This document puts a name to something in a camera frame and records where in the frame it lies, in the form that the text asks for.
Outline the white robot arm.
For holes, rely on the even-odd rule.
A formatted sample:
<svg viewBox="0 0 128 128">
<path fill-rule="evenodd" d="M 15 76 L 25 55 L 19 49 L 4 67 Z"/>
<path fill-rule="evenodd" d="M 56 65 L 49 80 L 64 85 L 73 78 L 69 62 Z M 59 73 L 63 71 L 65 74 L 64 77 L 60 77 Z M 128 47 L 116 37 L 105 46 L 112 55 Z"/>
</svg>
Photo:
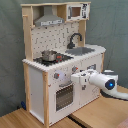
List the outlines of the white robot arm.
<svg viewBox="0 0 128 128">
<path fill-rule="evenodd" d="M 72 74 L 71 81 L 80 85 L 95 85 L 104 97 L 128 101 L 128 93 L 117 91 L 118 76 L 111 70 L 105 70 L 103 73 L 94 69 L 84 70 Z"/>
</svg>

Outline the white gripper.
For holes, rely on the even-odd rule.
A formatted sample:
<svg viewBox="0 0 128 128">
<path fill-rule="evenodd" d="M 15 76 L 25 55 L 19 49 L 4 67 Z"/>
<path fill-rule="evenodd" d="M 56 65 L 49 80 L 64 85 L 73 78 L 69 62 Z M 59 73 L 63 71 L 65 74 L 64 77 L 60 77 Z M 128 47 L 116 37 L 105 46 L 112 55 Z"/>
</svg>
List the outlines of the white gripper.
<svg viewBox="0 0 128 128">
<path fill-rule="evenodd" d="M 89 79 L 92 75 L 97 74 L 96 70 L 88 69 L 82 72 L 78 72 L 71 75 L 71 81 L 80 85 L 86 85 L 89 83 Z"/>
</svg>

